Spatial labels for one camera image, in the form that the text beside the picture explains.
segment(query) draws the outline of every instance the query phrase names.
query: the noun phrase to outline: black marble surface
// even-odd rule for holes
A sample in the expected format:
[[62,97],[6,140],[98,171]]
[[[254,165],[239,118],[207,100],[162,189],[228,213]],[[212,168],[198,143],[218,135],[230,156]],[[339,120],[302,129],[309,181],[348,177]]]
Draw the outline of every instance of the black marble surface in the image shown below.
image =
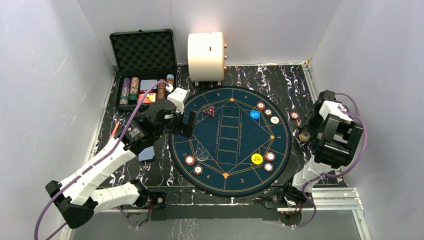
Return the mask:
[[[113,83],[106,112],[101,125],[95,151],[101,150],[107,143],[115,124],[125,124],[130,112],[119,112],[115,108],[117,80]],[[286,115],[292,134],[290,160],[282,175],[273,185],[282,185],[299,171],[311,157],[308,143],[299,140],[296,121],[290,119],[291,112],[304,116],[313,106],[305,74],[301,65],[254,65],[228,66],[225,70],[223,86],[239,86],[254,90],[268,97]],[[188,66],[178,68],[177,86],[195,94],[206,88],[217,87],[216,83],[201,84],[194,87],[190,81]],[[119,167],[100,187],[112,187],[129,180],[140,179],[146,186],[192,186],[175,168],[168,147],[168,136],[164,135],[154,144],[155,160],[141,162],[138,158]],[[337,184],[337,180],[324,180],[325,184]]]

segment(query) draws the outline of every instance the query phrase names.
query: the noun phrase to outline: white robotic arm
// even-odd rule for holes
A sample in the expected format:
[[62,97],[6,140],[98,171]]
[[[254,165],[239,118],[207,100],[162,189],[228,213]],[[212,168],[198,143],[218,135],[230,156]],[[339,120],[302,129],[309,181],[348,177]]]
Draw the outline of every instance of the white robotic arm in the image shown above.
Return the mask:
[[282,190],[281,202],[285,206],[304,204],[312,188],[324,174],[347,167],[353,160],[363,126],[354,122],[347,109],[335,99],[332,91],[323,91],[301,124],[300,139],[311,141],[312,157],[303,169],[289,179]]
[[[94,214],[116,208],[121,205],[146,206],[152,197],[163,198],[164,192],[150,191],[138,180],[132,180],[120,186],[97,189],[117,168],[134,159],[145,148],[150,147],[164,132],[191,138],[194,130],[196,113],[191,111],[188,124],[183,123],[184,101],[188,91],[176,88],[167,99],[158,99],[149,108],[136,115],[128,131],[120,128],[106,146],[91,158],[83,167],[60,182],[51,181],[46,186],[48,194],[53,197],[60,189],[80,178],[54,200],[71,229],[85,224]],[[115,150],[98,162],[107,153]],[[165,207],[162,199],[160,205]]]

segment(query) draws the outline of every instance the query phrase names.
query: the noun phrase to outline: round poker table mat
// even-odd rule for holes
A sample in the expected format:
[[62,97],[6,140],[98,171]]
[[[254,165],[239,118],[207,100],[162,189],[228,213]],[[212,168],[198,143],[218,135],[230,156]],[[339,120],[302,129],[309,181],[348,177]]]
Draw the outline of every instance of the round poker table mat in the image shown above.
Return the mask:
[[[278,124],[256,108],[259,102],[272,110]],[[290,158],[291,134],[283,113],[267,97],[224,86],[194,94],[184,105],[185,123],[187,113],[196,111],[193,136],[171,134],[169,150],[175,166],[194,186],[221,197],[242,197],[265,189],[283,173]],[[214,116],[204,113],[210,108]],[[250,117],[254,110],[260,112],[258,119]],[[274,153],[273,161],[266,160],[267,152]],[[253,163],[253,154],[262,156],[261,163]],[[194,164],[186,163],[187,156],[194,157]],[[266,163],[272,164],[272,171],[265,171]],[[199,175],[194,173],[196,166],[202,167]]]

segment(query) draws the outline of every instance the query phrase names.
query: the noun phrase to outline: poker chip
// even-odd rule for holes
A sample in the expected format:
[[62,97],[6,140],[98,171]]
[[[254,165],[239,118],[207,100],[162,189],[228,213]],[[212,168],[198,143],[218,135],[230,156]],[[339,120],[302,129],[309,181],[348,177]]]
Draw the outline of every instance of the poker chip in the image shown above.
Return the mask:
[[272,124],[278,124],[280,122],[280,119],[276,116],[271,117],[271,123]]
[[309,141],[309,138],[311,137],[311,135],[309,134],[309,132],[307,132],[307,131],[304,131],[304,132],[302,132],[301,134],[299,134],[299,139],[302,141],[302,142],[307,142],[307,141]]
[[259,109],[259,110],[264,110],[265,109],[265,103],[263,103],[263,102],[258,102],[257,104],[256,104],[256,107],[257,107],[257,109]]
[[267,162],[263,165],[263,169],[265,169],[266,172],[271,172],[274,167],[271,163]]
[[267,152],[265,153],[265,159],[268,161],[274,161],[276,159],[276,155],[273,152]]
[[301,116],[299,116],[299,113],[298,112],[292,112],[292,113],[290,113],[290,118],[291,119],[294,119],[294,120],[298,120],[299,118],[300,118]]
[[195,164],[195,158],[191,155],[185,157],[185,163],[189,166]]
[[261,116],[261,113],[256,110],[253,110],[250,112],[250,117],[252,119],[258,119],[260,116]]
[[265,111],[263,113],[267,117],[271,117],[273,115],[273,111],[271,109],[265,109]]
[[195,166],[194,167],[194,174],[196,174],[196,175],[200,175],[200,174],[202,174],[202,172],[203,172],[203,168],[202,168],[202,166]]
[[262,156],[259,153],[255,153],[251,157],[252,163],[259,165],[262,163],[263,159]]

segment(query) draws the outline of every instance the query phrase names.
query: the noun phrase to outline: yellow chip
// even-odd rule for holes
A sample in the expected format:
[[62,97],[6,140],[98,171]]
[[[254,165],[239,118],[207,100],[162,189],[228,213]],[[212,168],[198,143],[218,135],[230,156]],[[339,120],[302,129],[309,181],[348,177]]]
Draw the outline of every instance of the yellow chip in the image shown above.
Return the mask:
[[262,161],[264,160],[259,153],[253,154],[251,159],[252,159],[252,162],[256,165],[261,164]]

